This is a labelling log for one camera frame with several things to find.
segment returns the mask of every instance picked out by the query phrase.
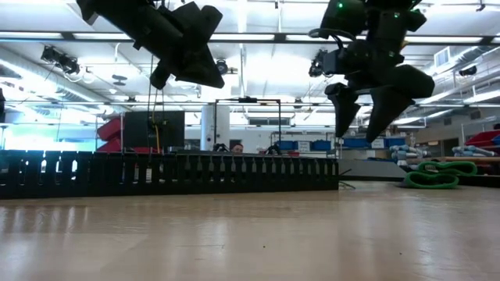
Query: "green hose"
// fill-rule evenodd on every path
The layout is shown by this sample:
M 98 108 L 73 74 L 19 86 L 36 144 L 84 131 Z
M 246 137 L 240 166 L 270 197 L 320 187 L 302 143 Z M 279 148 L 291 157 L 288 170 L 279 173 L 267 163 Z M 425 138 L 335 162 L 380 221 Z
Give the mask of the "green hose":
M 477 167 L 474 162 L 421 162 L 417 169 L 420 172 L 447 173 L 458 176 L 475 176 Z
M 422 162 L 415 172 L 406 174 L 408 187 L 422 189 L 451 189 L 459 184 L 458 176 L 474 176 L 473 162 Z

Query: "blue storage box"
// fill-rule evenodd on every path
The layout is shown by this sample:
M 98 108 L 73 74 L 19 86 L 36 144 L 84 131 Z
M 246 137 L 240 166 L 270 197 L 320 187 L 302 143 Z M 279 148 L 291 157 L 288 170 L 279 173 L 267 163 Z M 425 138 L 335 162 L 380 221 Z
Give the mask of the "blue storage box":
M 500 135 L 494 137 L 492 141 L 495 145 L 500 145 Z
M 328 140 L 316 140 L 311 142 L 312 151 L 330 151 L 331 141 Z
M 387 137 L 384 140 L 384 146 L 390 148 L 393 145 L 402 146 L 406 144 L 406 139 L 404 137 Z
M 282 141 L 277 141 L 274 144 L 277 144 L 277 146 L 280 147 L 280 150 L 297 150 L 298 149 L 297 141 L 282 140 Z
M 345 148 L 370 148 L 371 145 L 364 138 L 345 138 L 344 145 Z

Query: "black robotic arm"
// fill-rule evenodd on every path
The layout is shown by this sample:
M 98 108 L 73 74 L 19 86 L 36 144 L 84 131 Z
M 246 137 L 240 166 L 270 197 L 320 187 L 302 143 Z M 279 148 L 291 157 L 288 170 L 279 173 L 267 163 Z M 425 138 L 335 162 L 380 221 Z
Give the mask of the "black robotic arm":
M 338 49 L 323 56 L 325 75 L 345 75 L 347 85 L 336 83 L 325 89 L 335 106 L 336 137 L 342 137 L 360 106 L 359 95 L 370 94 L 373 110 L 366 139 L 372 142 L 392 121 L 434 91 L 431 76 L 409 65 L 401 65 L 406 33 L 418 30 L 427 19 L 414 8 L 421 0 L 330 0 L 319 29 L 312 37 L 332 37 Z M 366 38 L 358 39 L 363 31 Z

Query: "black monitor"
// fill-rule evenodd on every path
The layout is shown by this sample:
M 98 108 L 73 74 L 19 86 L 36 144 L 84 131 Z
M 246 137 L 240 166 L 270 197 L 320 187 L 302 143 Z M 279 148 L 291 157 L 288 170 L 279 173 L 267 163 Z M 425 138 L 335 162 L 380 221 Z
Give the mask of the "black monitor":
M 165 151 L 169 147 L 184 147 L 184 117 L 184 111 L 155 112 L 159 146 Z M 152 112 L 126 112 L 123 120 L 123 146 L 156 148 L 156 130 L 152 121 Z

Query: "ceiling beam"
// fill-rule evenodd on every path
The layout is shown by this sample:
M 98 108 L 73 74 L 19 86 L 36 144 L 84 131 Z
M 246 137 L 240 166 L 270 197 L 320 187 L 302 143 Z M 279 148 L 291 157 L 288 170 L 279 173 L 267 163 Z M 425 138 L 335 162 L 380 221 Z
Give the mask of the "ceiling beam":
M 147 105 L 146 101 L 5 101 L 6 105 L 9 104 L 19 104 L 24 103 L 27 105 Z M 156 106 L 165 105 L 165 106 L 202 106 L 202 105 L 211 105 L 213 102 L 200 102 L 200 101 L 165 101 L 156 102 Z M 261 102 L 225 102 L 219 101 L 219 105 L 230 105 L 230 106 L 267 106 L 273 107 L 277 106 L 270 101 L 261 101 Z M 361 106 L 373 106 L 373 103 L 357 103 Z M 302 103 L 294 103 L 294 102 L 283 102 L 281 103 L 281 107 L 295 107 L 295 106 L 319 106 L 319 107 L 334 107 L 332 103 L 324 102 L 324 103 L 315 103 L 315 102 L 302 102 Z M 416 108 L 500 108 L 500 104 L 494 103 L 474 103 L 474 104 L 415 104 L 410 105 L 410 107 Z
M 408 35 L 408 46 L 500 46 L 500 36 Z M 349 39 L 343 38 L 345 44 Z M 0 31 L 0 42 L 133 43 L 126 34 L 106 32 Z M 311 38 L 303 33 L 215 33 L 210 43 L 240 44 L 337 44 L 333 40 Z

